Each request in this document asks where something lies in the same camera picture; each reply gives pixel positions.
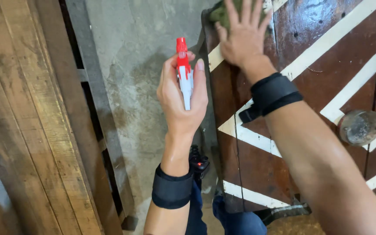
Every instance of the hand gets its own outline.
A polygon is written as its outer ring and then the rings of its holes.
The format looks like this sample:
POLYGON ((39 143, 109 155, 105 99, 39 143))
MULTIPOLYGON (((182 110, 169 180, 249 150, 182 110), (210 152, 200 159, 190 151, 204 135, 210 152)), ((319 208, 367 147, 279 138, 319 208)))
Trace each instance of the hand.
MULTIPOLYGON (((185 110, 176 76, 177 56, 172 56, 163 64, 156 94, 168 123, 168 135, 173 139, 189 138, 192 141, 195 131, 204 119, 208 104, 204 61, 199 59, 195 65, 191 110, 185 110)), ((195 58, 190 51, 187 56, 190 61, 195 58)))
POLYGON ((264 55, 265 31, 272 18, 272 10, 268 11, 259 25, 262 0, 256 0, 253 12, 251 0, 243 0, 241 21, 232 0, 224 2, 230 21, 230 35, 226 28, 216 23, 222 56, 229 63, 239 66, 254 84, 276 72, 269 58, 264 55))

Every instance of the fingernail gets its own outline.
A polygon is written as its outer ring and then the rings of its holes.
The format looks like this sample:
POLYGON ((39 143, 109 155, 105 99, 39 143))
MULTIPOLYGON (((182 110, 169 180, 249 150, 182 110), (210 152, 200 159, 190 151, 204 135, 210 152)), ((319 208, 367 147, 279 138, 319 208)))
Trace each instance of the fingernail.
POLYGON ((203 61, 203 59, 199 59, 197 61, 197 70, 204 71, 204 61, 203 61))

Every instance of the leg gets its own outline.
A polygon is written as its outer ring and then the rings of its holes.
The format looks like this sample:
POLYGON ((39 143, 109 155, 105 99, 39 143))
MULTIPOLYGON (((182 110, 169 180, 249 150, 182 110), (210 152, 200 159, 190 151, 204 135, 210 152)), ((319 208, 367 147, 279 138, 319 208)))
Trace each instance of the leg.
POLYGON ((267 229, 253 212, 229 214, 224 208, 223 196, 214 197, 213 214, 222 223, 225 235, 265 235, 267 229))
POLYGON ((192 183, 191 204, 189 207, 188 224, 185 235, 207 235, 207 225, 201 220, 203 212, 201 198, 201 181, 192 183))

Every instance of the velcro strap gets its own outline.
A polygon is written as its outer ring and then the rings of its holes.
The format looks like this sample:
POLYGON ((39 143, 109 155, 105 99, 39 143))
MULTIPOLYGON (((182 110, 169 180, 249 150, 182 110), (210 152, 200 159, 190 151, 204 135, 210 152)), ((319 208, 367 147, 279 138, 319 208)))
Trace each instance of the velcro strap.
POLYGON ((280 73, 274 73, 258 81, 252 86, 251 92, 252 106, 239 113, 243 123, 251 122, 261 115, 265 116, 287 104, 303 100, 294 83, 280 73))
POLYGON ((188 204, 191 198, 193 171, 181 177, 165 174, 160 165, 153 180, 152 200, 165 209, 178 209, 188 204))

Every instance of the red spray nozzle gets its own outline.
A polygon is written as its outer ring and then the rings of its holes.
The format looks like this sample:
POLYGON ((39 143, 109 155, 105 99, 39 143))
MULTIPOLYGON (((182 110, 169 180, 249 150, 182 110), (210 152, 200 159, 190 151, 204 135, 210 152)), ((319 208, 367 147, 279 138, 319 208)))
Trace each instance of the red spray nozzle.
POLYGON ((176 52, 187 52, 187 44, 185 43, 185 38, 176 39, 176 52))

